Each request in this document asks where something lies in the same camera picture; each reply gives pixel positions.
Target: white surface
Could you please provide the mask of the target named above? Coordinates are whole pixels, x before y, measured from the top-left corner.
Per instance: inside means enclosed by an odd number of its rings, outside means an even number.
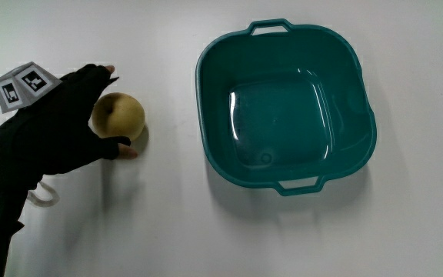
[[[195,102],[204,47],[257,19],[326,25],[355,48],[378,123],[368,165],[316,195],[227,183]],[[0,1],[0,74],[113,64],[145,107],[133,162],[50,179],[7,276],[443,276],[443,2]],[[0,124],[6,115],[0,116]]]

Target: black glove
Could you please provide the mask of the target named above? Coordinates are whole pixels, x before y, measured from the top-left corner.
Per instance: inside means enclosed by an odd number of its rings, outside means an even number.
[[[66,173],[97,159],[118,157],[127,137],[99,138],[88,120],[103,90],[118,78],[86,65],[0,126],[0,189],[35,189],[44,174]]]

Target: teal plastic basin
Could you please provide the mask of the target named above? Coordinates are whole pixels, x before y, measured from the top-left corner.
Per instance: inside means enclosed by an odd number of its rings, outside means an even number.
[[[281,26],[283,32],[253,35]],[[247,188],[319,192],[358,171],[376,143],[353,48],[336,32],[284,19],[214,40],[196,68],[203,146],[213,168]],[[314,179],[286,189],[282,181]]]

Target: white cord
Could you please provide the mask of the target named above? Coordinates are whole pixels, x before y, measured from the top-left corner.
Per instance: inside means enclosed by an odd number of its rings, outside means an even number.
[[[51,195],[51,200],[42,200],[34,192],[28,192],[27,194],[27,200],[29,200],[33,205],[36,205],[38,207],[47,208],[52,207],[57,202],[59,202],[59,195],[58,193],[50,186],[44,183],[43,181],[39,182],[40,186],[47,191]]]

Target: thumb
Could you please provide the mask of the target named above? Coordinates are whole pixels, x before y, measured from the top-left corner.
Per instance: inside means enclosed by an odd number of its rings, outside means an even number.
[[[116,136],[111,138],[101,138],[102,150],[105,151],[102,156],[105,159],[135,159],[138,157],[138,153],[131,145],[131,140],[125,136]]]
[[[118,143],[119,147],[119,155],[117,159],[136,159],[138,157],[138,152],[130,146],[123,145],[122,143]]]

